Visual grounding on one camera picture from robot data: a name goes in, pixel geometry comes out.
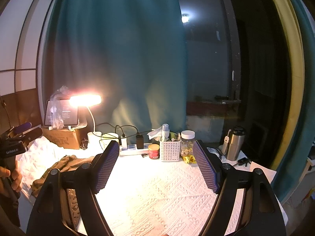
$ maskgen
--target cardboard box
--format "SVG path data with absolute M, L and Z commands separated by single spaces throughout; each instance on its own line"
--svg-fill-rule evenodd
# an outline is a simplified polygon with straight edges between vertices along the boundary
M 43 128 L 43 136 L 50 142 L 66 149 L 80 149 L 81 142 L 84 138 L 87 139 L 87 128 L 74 130 L 49 130 Z

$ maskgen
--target teal curtain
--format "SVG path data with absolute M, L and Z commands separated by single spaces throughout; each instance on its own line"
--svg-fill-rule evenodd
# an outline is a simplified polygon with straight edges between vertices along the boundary
M 181 18 L 178 0 L 56 0 L 44 50 L 44 100 L 66 85 L 102 95 L 91 107 L 97 124 L 184 129 Z M 113 131 L 106 125 L 97 130 Z
M 273 190 L 279 201 L 282 201 L 297 184 L 315 137 L 315 37 L 301 0 L 291 0 L 291 3 L 302 35 L 305 86 L 295 133 L 272 181 Z

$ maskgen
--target perforated basket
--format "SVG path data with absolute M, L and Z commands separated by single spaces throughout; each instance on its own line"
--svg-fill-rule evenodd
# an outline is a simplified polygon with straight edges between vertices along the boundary
M 160 160 L 161 161 L 179 161 L 181 152 L 181 142 L 161 142 L 160 141 Z

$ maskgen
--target hand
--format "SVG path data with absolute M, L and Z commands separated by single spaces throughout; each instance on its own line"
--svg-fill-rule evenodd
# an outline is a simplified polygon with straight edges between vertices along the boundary
M 9 177 L 11 174 L 10 170 L 0 167 L 0 177 Z M 19 162 L 15 161 L 15 169 L 12 171 L 12 178 L 13 182 L 11 184 L 11 187 L 14 191 L 17 193 L 22 189 L 21 187 L 21 181 L 22 181 L 22 175 L 19 172 Z M 8 191 L 4 188 L 2 180 L 0 180 L 0 194 L 4 195 L 5 197 L 10 197 Z

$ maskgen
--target thermos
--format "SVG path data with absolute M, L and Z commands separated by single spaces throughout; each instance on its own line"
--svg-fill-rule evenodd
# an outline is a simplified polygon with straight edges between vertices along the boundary
M 228 136 L 228 143 L 226 147 L 226 158 L 231 161 L 236 161 L 241 151 L 244 142 L 246 131 L 241 126 L 236 126 L 231 130 Z

